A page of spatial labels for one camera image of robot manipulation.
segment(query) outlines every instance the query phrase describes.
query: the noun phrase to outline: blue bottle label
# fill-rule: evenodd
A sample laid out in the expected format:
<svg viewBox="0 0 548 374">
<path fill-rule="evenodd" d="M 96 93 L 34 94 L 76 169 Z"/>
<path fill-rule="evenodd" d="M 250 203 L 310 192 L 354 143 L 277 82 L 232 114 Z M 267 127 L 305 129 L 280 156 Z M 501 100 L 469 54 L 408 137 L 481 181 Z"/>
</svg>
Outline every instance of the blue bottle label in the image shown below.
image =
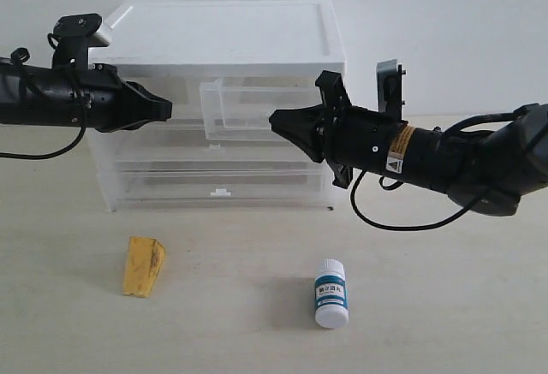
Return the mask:
<svg viewBox="0 0 548 374">
<path fill-rule="evenodd" d="M 327 304 L 343 306 L 348 310 L 346 283 L 337 276 L 323 276 L 316 280 L 316 310 Z"/>
</svg>

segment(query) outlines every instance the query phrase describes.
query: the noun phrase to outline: white table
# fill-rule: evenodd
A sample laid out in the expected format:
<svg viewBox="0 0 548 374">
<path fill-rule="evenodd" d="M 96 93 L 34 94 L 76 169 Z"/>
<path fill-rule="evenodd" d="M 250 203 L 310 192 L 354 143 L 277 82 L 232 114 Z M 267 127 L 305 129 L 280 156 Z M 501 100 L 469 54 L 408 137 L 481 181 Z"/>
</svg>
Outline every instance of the white table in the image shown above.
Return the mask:
<svg viewBox="0 0 548 374">
<path fill-rule="evenodd" d="M 50 150 L 72 135 L 2 127 L 0 149 Z M 2 374 L 546 373 L 548 193 L 515 217 L 390 234 L 346 200 L 333 212 L 107 213 L 94 170 L 86 145 L 48 162 L 0 161 Z M 456 209 L 376 180 L 360 203 L 379 220 Z M 167 249 L 146 300 L 121 295 L 130 235 Z M 313 320 L 325 257 L 348 278 L 350 323 L 333 331 Z"/>
</svg>

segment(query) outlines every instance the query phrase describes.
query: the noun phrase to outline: warning label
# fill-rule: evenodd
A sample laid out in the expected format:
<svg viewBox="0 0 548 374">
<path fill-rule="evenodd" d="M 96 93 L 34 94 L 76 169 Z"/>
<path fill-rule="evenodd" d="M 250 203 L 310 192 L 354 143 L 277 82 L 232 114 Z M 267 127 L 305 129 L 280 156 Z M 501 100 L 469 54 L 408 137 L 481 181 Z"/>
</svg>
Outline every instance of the warning label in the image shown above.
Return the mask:
<svg viewBox="0 0 548 374">
<path fill-rule="evenodd" d="M 388 157 L 386 158 L 386 169 L 393 173 L 401 174 L 403 168 L 403 159 L 405 158 L 405 152 L 408 149 L 409 141 L 414 132 L 414 127 L 406 126 L 403 130 L 392 140 L 390 149 L 388 151 Z"/>
</svg>

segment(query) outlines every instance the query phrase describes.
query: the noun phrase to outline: white pill bottle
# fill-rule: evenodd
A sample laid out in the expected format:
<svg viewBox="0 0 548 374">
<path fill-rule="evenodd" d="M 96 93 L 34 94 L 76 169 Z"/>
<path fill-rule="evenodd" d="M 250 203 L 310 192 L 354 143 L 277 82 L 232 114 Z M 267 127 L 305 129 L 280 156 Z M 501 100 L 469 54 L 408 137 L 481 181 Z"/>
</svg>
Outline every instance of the white pill bottle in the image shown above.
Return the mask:
<svg viewBox="0 0 548 374">
<path fill-rule="evenodd" d="M 348 322 L 348 296 L 343 264 L 328 258 L 319 266 L 315 282 L 316 323 L 338 329 Z"/>
</svg>

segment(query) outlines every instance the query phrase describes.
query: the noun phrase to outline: white wall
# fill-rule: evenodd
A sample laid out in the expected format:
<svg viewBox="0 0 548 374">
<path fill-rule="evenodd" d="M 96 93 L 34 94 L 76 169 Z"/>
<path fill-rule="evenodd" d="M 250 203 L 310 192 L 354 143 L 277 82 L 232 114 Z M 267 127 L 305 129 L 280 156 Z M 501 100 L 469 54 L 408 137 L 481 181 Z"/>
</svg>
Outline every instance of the white wall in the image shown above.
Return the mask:
<svg viewBox="0 0 548 374">
<path fill-rule="evenodd" d="M 45 35 L 59 17 L 87 11 L 107 16 L 132 0 L 1 1 L 0 53 L 25 45 L 34 63 L 46 65 L 51 51 Z M 545 101 L 548 0 L 334 2 L 355 103 L 376 106 L 375 65 L 392 57 L 408 70 L 407 114 L 508 110 Z"/>
</svg>

